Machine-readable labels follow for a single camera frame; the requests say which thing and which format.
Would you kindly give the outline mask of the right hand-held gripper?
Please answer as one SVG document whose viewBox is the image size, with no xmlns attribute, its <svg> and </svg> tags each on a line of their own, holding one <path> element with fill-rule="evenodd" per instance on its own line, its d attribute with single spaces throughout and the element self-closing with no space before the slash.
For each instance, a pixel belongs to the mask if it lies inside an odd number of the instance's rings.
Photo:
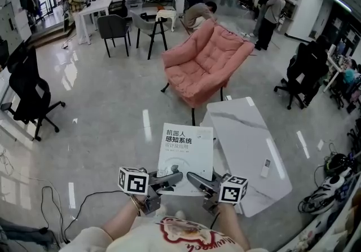
<svg viewBox="0 0 361 252">
<path fill-rule="evenodd" d="M 198 190 L 206 193 L 203 208 L 211 214 L 217 213 L 221 203 L 232 206 L 239 204 L 246 195 L 249 183 L 247 178 L 228 173 L 221 176 L 215 171 L 210 180 L 192 172 L 187 173 L 187 179 Z"/>
</svg>

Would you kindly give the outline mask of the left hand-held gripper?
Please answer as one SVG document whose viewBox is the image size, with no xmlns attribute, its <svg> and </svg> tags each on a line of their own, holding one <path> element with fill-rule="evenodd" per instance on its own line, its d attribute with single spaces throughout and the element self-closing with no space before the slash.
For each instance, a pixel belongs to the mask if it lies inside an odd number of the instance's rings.
<svg viewBox="0 0 361 252">
<path fill-rule="evenodd" d="M 160 208 L 161 200 L 156 191 L 169 191 L 182 179 L 182 172 L 157 177 L 157 171 L 148 174 L 145 169 L 120 167 L 118 186 L 130 196 L 139 211 L 148 215 Z"/>
</svg>

